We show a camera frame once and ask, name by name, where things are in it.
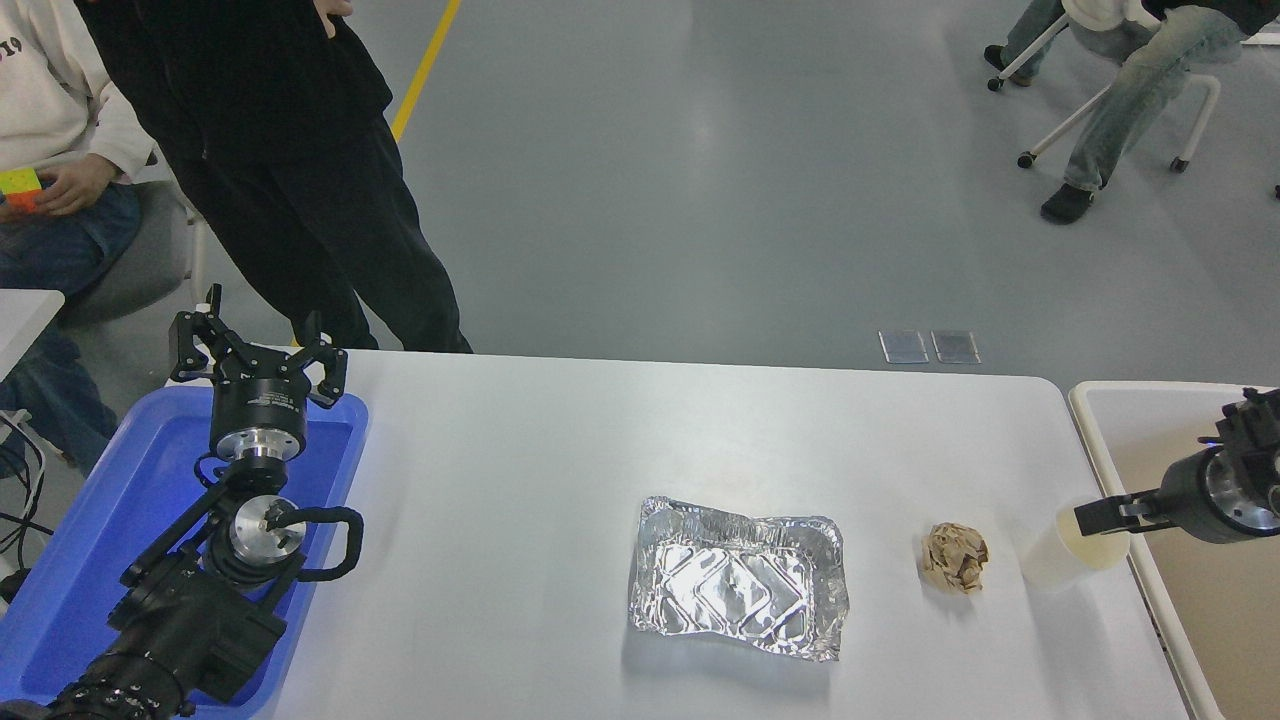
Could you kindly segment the person's left hand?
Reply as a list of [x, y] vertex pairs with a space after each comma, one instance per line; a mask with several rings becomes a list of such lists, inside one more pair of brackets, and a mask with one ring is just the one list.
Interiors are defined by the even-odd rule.
[[44, 187], [35, 200], [36, 213], [70, 217], [93, 206], [122, 170], [106, 158], [88, 152], [74, 161], [36, 173]]

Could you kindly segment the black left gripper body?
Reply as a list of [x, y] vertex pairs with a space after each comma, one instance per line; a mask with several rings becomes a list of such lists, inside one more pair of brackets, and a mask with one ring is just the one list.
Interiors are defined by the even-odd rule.
[[252, 429], [306, 437], [308, 378], [282, 351], [244, 346], [218, 352], [210, 437]]

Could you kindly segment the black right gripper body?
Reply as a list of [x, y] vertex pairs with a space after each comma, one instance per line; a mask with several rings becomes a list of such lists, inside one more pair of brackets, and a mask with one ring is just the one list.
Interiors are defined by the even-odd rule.
[[1228, 529], [1216, 512], [1206, 489], [1210, 462], [1219, 448], [1201, 450], [1175, 461], [1164, 474], [1160, 486], [1160, 510], [1164, 518], [1188, 536], [1211, 544], [1226, 544]]

